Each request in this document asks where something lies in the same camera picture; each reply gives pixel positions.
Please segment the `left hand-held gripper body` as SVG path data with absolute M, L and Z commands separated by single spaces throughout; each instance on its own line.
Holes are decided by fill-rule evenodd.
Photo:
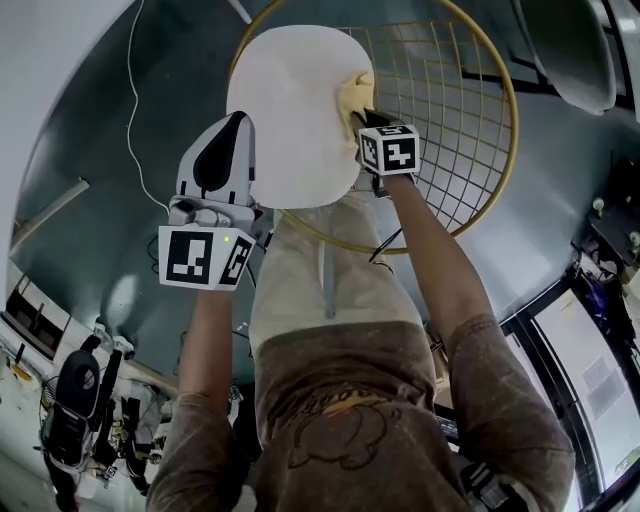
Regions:
M 197 290 L 234 290 L 256 245 L 257 208 L 177 195 L 158 228 L 159 282 Z

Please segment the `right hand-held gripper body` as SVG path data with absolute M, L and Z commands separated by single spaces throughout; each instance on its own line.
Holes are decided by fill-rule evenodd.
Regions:
M 359 162 L 373 175 L 375 196 L 387 196 L 382 178 L 413 176 L 419 171 L 419 134 L 414 125 L 361 128 L 357 132 Z

